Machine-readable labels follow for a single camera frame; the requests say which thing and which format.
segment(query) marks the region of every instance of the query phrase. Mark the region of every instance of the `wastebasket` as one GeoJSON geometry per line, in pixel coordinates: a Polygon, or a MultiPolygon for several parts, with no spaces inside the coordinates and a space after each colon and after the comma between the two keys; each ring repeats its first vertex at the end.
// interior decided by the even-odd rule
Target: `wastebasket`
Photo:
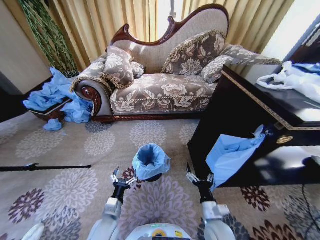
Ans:
{"type": "Polygon", "coordinates": [[[139,180],[154,182],[170,169],[170,157],[156,144],[146,144],[138,150],[132,166],[139,180]]]}

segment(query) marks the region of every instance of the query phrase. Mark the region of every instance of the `floral upholstery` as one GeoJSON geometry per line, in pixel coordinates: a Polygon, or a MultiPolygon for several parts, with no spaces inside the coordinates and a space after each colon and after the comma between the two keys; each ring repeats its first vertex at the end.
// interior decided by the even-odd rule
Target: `floral upholstery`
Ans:
{"type": "Polygon", "coordinates": [[[193,36],[176,46],[165,61],[162,73],[198,75],[223,50],[225,37],[211,30],[193,36]]]}
{"type": "Polygon", "coordinates": [[[276,58],[268,58],[252,51],[244,49],[241,45],[228,45],[221,52],[221,55],[227,55],[234,59],[238,59],[237,64],[269,64],[269,65],[280,65],[282,64],[276,58]]]}
{"type": "Polygon", "coordinates": [[[145,73],[145,67],[135,61],[132,61],[131,63],[132,72],[133,72],[133,78],[134,79],[140,79],[142,75],[145,73]]]}
{"type": "Polygon", "coordinates": [[[76,89],[76,86],[83,80],[91,80],[103,84],[110,93],[113,92],[114,86],[110,86],[109,83],[102,78],[103,70],[105,68],[107,59],[107,53],[102,54],[96,60],[94,60],[90,66],[88,66],[83,72],[79,74],[71,83],[70,92],[76,89]]]}
{"type": "Polygon", "coordinates": [[[200,75],[145,74],[111,96],[115,114],[203,111],[216,88],[200,75]]]}
{"type": "Polygon", "coordinates": [[[210,62],[201,72],[201,76],[208,83],[212,84],[221,78],[224,64],[234,64],[235,58],[227,55],[220,55],[210,62]]]}
{"type": "Polygon", "coordinates": [[[124,50],[108,46],[102,78],[110,81],[118,89],[129,87],[134,83],[130,60],[131,56],[124,50]]]}

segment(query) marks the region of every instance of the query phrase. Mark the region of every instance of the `white plastic bag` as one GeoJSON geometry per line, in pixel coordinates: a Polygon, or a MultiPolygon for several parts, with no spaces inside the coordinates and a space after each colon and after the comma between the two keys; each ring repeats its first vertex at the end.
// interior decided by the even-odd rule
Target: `white plastic bag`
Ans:
{"type": "Polygon", "coordinates": [[[271,90],[294,89],[307,98],[320,103],[320,76],[294,68],[291,61],[286,61],[282,64],[282,71],[279,74],[259,77],[256,83],[271,90]],[[283,84],[268,84],[263,81],[270,78],[273,78],[275,83],[283,84]]]}

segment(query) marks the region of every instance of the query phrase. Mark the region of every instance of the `cabinet top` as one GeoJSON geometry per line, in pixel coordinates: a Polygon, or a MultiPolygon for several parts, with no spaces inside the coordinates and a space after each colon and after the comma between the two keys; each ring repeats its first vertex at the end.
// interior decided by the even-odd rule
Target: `cabinet top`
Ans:
{"type": "Polygon", "coordinates": [[[269,113],[274,112],[292,127],[319,128],[320,104],[291,90],[271,90],[257,84],[258,78],[278,74],[281,65],[224,65],[222,74],[269,113]]]}

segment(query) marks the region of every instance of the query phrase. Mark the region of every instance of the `wicker basket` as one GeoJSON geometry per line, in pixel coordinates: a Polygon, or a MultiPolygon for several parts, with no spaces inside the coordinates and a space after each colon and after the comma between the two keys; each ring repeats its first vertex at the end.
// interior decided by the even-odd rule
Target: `wicker basket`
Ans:
{"type": "Polygon", "coordinates": [[[45,111],[37,111],[33,109],[28,109],[28,111],[46,122],[48,122],[50,119],[59,119],[59,121],[61,121],[65,118],[65,113],[60,111],[60,109],[62,109],[64,105],[70,101],[70,98],[65,97],[62,99],[62,103],[57,103],[45,111]]]}

